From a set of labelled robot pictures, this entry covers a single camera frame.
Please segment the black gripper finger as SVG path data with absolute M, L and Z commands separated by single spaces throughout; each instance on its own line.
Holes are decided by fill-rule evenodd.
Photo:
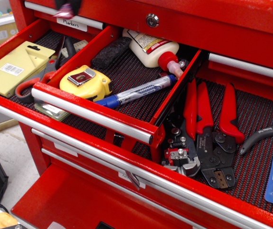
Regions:
M 55 0 L 54 2 L 56 5 L 56 8 L 60 9 L 66 3 L 66 0 Z
M 78 13 L 79 9 L 81 7 L 82 0 L 71 0 L 71 7 L 73 10 L 73 13 Z

